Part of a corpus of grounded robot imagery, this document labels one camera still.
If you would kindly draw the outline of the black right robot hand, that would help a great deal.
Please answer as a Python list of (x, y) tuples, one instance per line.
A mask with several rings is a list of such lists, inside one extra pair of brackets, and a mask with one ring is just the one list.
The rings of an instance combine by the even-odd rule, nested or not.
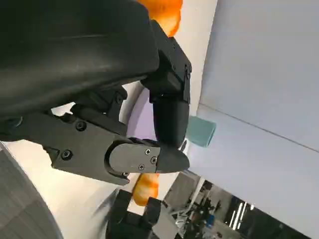
[(158, 223), (161, 201), (150, 197), (142, 215), (128, 211), (132, 193), (120, 190), (110, 210), (105, 238), (157, 239), (153, 227)]

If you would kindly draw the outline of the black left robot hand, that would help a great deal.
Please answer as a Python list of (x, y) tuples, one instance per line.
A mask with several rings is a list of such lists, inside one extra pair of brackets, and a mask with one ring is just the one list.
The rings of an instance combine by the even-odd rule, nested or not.
[[(52, 167), (117, 185), (189, 168), (180, 151), (191, 63), (135, 0), (0, 3), (0, 138), (28, 140)], [(124, 84), (150, 92), (156, 139), (127, 137)]]

